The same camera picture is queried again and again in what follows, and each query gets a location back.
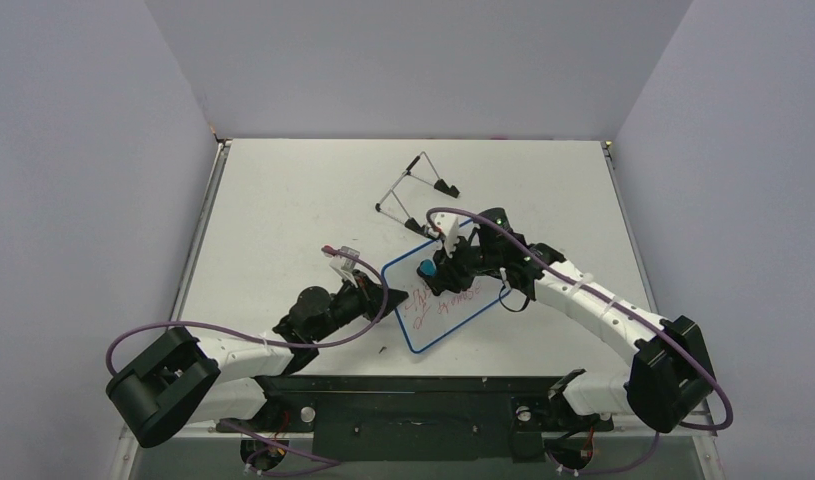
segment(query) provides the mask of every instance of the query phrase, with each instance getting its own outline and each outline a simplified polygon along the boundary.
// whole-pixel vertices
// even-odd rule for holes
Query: black metal bar
[[[269,391],[288,393],[542,393],[562,377],[319,376],[257,377]]]

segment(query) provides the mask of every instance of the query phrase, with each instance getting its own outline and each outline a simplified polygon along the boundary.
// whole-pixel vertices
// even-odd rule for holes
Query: bolt
[[[316,418],[316,411],[313,409],[313,407],[304,407],[301,409],[302,422],[310,423],[314,418]]]
[[[522,405],[521,407],[516,408],[516,418],[519,419],[520,422],[528,422],[531,420],[531,409]]]

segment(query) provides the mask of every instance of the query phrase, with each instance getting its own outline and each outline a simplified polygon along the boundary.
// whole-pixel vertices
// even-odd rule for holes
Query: white enclosure
[[[123,330],[173,316],[217,147],[210,126],[219,138],[613,140],[654,299],[665,315],[701,325],[733,395],[734,427],[717,439],[726,471],[815,478],[815,0],[0,0],[0,478],[107,474],[121,418],[103,392],[104,350]],[[303,185],[288,158],[308,167],[316,160],[274,142],[268,153],[280,160],[266,166],[255,144],[235,142],[250,170],[234,173],[231,163],[223,181],[261,175],[262,189],[228,196],[225,206],[220,198],[216,212],[250,210],[234,205],[247,198],[257,199],[256,211],[308,211],[307,193],[285,189]],[[400,145],[403,155],[350,161],[370,163],[368,179],[389,178],[417,153]],[[615,198],[589,184],[606,186],[605,172],[589,171],[586,160],[574,168],[546,162],[529,168],[571,183],[526,174],[521,187],[518,177],[493,174],[508,182],[511,200],[488,188],[486,172],[497,165],[490,153],[502,147],[486,145],[485,157],[468,152],[479,174],[448,170],[469,160],[463,152],[433,154],[464,191],[449,203],[504,205],[529,239],[567,249],[601,283],[645,301],[639,279],[628,276],[637,268],[630,242],[605,242],[594,226],[611,238],[623,228]],[[510,145],[527,155],[528,142]],[[336,190],[314,178],[322,192]],[[253,188],[244,183],[237,189]],[[576,210],[581,202],[552,196],[570,185],[600,207]],[[228,307],[207,291],[216,285],[195,279],[185,314],[216,320],[235,308],[223,321],[265,330],[260,319],[279,318],[298,288],[336,284],[318,254],[322,242],[356,242],[373,263],[390,260],[372,233],[405,248],[415,239],[371,209],[385,187],[345,188],[304,235],[267,231],[259,217],[217,215],[238,224],[211,232],[256,227],[252,238],[216,240],[238,242],[231,263],[271,262],[287,281],[263,293],[265,269],[240,264],[234,278],[211,266],[221,252],[206,238],[199,268],[237,290],[257,285],[247,293],[263,298]],[[492,192],[486,205],[469,203],[476,191]],[[351,202],[362,218],[338,208]],[[601,207],[612,213],[592,222]],[[540,222],[514,213],[522,211]],[[365,230],[352,236],[357,224]],[[255,251],[255,240],[292,255]],[[308,260],[281,263],[290,257]],[[509,319],[534,338],[479,318],[428,356],[471,372],[464,342],[492,334],[497,344],[479,349],[528,346],[486,366],[497,372],[611,368],[598,345],[592,358],[563,355],[567,347],[545,329],[575,346],[591,340],[552,315],[541,326]],[[383,357],[387,328],[366,339],[373,353],[363,344],[352,353]],[[117,364],[146,337],[125,344]],[[393,367],[402,353],[415,360],[400,336],[392,339],[383,363]],[[546,342],[551,352],[538,354]],[[360,368],[336,352],[332,360]],[[431,364],[404,371],[445,370]],[[131,459],[119,454],[117,465]]]

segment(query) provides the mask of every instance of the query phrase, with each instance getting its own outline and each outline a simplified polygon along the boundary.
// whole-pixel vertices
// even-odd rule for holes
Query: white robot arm
[[[564,379],[551,395],[562,394],[577,415],[634,414],[654,430],[668,433],[713,391],[710,358],[694,322],[686,317],[672,322],[623,300],[548,245],[525,246],[524,236],[510,228],[502,208],[471,216],[478,225],[466,239],[459,235],[455,213],[460,212],[428,212],[442,245],[417,273],[434,294],[469,288],[478,275],[499,278],[529,300],[565,313],[631,367],[629,374],[576,371]],[[475,235],[478,245],[472,242]],[[691,363],[663,337],[688,352]]]

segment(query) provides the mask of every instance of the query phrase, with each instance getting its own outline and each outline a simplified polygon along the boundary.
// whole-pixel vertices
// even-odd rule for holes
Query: purple cable
[[[309,343],[290,343],[290,342],[279,342],[276,340],[266,340],[262,337],[256,337],[254,335],[249,335],[247,333],[240,332],[238,330],[234,330],[232,328],[222,327],[220,325],[213,325],[210,323],[202,323],[202,322],[188,322],[188,321],[179,321],[179,322],[159,322],[159,323],[149,323],[148,325],[142,325],[141,327],[136,327],[133,330],[128,330],[121,335],[118,336],[115,340],[110,343],[110,346],[107,348],[107,354],[105,357],[107,370],[109,370],[111,375],[115,375],[116,369],[113,367],[113,351],[115,348],[120,344],[122,341],[131,337],[137,333],[144,332],[146,330],[152,330],[155,328],[169,328],[169,327],[193,327],[193,328],[204,328],[207,330],[215,330],[217,332],[224,333],[226,335],[231,335],[237,338],[241,338],[242,340],[247,340],[253,343],[263,343],[271,345],[273,347],[286,347],[286,348],[329,348],[329,347],[338,347],[340,345],[345,345],[346,343],[359,338],[366,332],[372,329],[375,325],[380,323],[381,319],[383,318],[383,314],[386,311],[386,304],[389,301],[389,285],[384,280],[383,276],[378,272],[373,266],[369,265],[365,261],[361,260],[359,257],[351,255],[350,253],[340,252],[339,250],[335,250],[333,247],[324,246],[322,247],[322,252],[327,255],[336,255],[340,257],[347,258],[348,260],[352,260],[354,262],[359,263],[363,267],[366,268],[369,272],[372,273],[375,277],[377,277],[378,281],[380,281],[381,288],[383,289],[383,298],[381,299],[381,308],[378,310],[378,314],[369,322],[368,325],[363,327],[362,330],[355,333],[354,335],[350,335],[348,337],[343,338],[342,340],[336,340],[333,342],[325,342],[325,343],[316,343],[316,344],[309,344]]]
[[[598,470],[578,470],[578,475],[611,475],[611,474],[615,475],[617,473],[625,473],[631,471],[639,467],[646,461],[648,461],[648,459],[651,458],[652,455],[654,455],[654,452],[655,450],[657,450],[657,445],[659,443],[660,443],[660,432],[655,432],[654,440],[651,441],[651,447],[649,447],[648,452],[646,452],[646,454],[643,455],[642,457],[634,460],[633,462],[625,465],[624,467],[600,468]],[[551,456],[550,453],[548,454],[548,458],[550,458],[551,461],[556,463],[557,465],[560,465],[560,462],[558,462],[553,456]],[[567,468],[562,465],[561,468],[563,468],[563,471],[566,473],[572,474],[575,473],[575,470],[571,468]]]
[[[537,263],[537,265],[542,267],[543,270],[545,270],[548,273],[554,275],[555,277],[559,278],[560,280],[562,280],[563,282],[565,282],[565,283],[567,283],[569,285],[575,285],[577,283],[572,278],[567,277],[566,275],[563,275],[562,273],[558,272],[557,270],[551,268],[547,263],[542,261],[539,258],[539,256],[537,256],[536,254],[531,252],[528,249],[527,245],[523,245],[523,244],[519,243],[519,241],[516,240],[516,237],[511,235],[508,231],[504,230],[504,228],[500,227],[499,225],[496,225],[495,222],[487,220],[486,218],[481,217],[480,215],[477,215],[477,214],[474,214],[474,213],[471,213],[471,212],[467,212],[465,210],[460,210],[459,208],[435,207],[435,208],[432,208],[432,209],[428,210],[427,213],[426,213],[427,220],[428,220],[428,225],[434,225],[433,219],[431,218],[431,215],[433,215],[434,213],[453,213],[455,215],[462,215],[464,217],[471,218],[475,223],[480,223],[481,225],[486,225],[487,227],[492,228],[493,230],[495,230],[498,233],[502,234],[507,240],[509,240],[513,245],[515,245],[516,248],[518,248],[523,253],[525,253],[526,255],[531,257],[531,259],[533,259],[534,262]],[[581,290],[593,295],[594,297],[596,297],[599,300],[603,301],[605,304],[609,304],[611,302],[611,299],[609,297],[607,297],[607,295],[599,292],[598,290],[596,290],[595,288],[593,288],[593,287],[591,287],[589,285],[581,285]],[[711,387],[713,387],[713,390],[716,392],[716,394],[722,400],[722,405],[725,407],[725,420],[722,423],[714,424],[714,425],[698,425],[698,424],[693,424],[693,423],[681,422],[681,423],[679,423],[679,425],[681,425],[684,428],[690,428],[690,429],[693,429],[693,430],[716,431],[716,430],[724,430],[724,429],[730,427],[732,423],[734,423],[734,409],[731,406],[731,400],[728,398],[728,395],[725,394],[725,390],[723,390],[722,387],[719,385],[719,383],[716,381],[716,379],[713,378],[713,375],[708,373],[707,370],[705,370],[704,367],[702,367],[701,364],[698,363],[698,361],[695,358],[693,358],[689,353],[687,353],[687,351],[684,350],[684,348],[681,347],[681,345],[679,345],[678,342],[673,340],[669,335],[666,335],[666,333],[663,330],[657,328],[651,322],[649,322],[648,320],[646,320],[645,318],[643,318],[642,316],[640,316],[639,314],[637,314],[633,310],[625,307],[624,305],[614,303],[613,308],[615,308],[616,310],[619,310],[623,314],[627,315],[628,318],[631,318],[633,320],[636,320],[636,321],[640,322],[644,327],[651,330],[655,335],[657,335],[658,338],[660,338],[661,340],[666,342],[667,345],[672,347],[673,350],[678,352],[678,355],[680,355],[684,360],[686,360],[687,363],[689,363],[690,366],[693,367],[693,369],[702,378],[704,378],[704,380],[708,384],[710,384]]]
[[[315,473],[315,472],[319,472],[319,471],[322,471],[322,470],[325,470],[325,469],[328,469],[328,468],[333,468],[333,467],[341,464],[339,462],[339,460],[334,460],[332,458],[320,457],[320,456],[318,456],[316,454],[313,454],[313,453],[310,453],[310,452],[305,452],[304,450],[298,450],[297,448],[290,447],[289,445],[284,445],[284,444],[282,444],[280,442],[272,440],[271,438],[266,438],[266,437],[264,437],[264,436],[262,436],[260,434],[254,433],[254,432],[252,432],[250,430],[247,430],[247,429],[245,429],[243,427],[240,427],[239,425],[234,425],[233,423],[228,422],[227,420],[220,420],[219,423],[224,425],[225,427],[230,428],[231,430],[236,430],[237,432],[239,432],[239,433],[241,433],[243,435],[251,437],[254,440],[259,440],[259,441],[265,443],[266,445],[269,445],[270,447],[280,448],[282,450],[286,450],[289,453],[294,453],[295,455],[300,455],[302,457],[309,458],[310,460],[313,460],[315,462],[321,462],[321,463],[325,464],[325,465],[319,465],[319,466],[313,467],[313,468],[308,468],[306,470],[298,470],[298,471],[295,471],[295,472],[263,472],[263,475],[266,476],[266,477],[297,477],[297,476],[300,476],[300,475],[308,475],[310,473]],[[262,455],[263,453],[265,453],[267,451],[268,451],[268,448],[263,448],[263,449],[257,450],[256,452],[254,452],[254,453],[252,453],[251,455],[248,456],[248,458],[245,460],[245,464],[246,465],[253,465],[253,461],[256,460],[257,457],[259,457],[260,455]]]

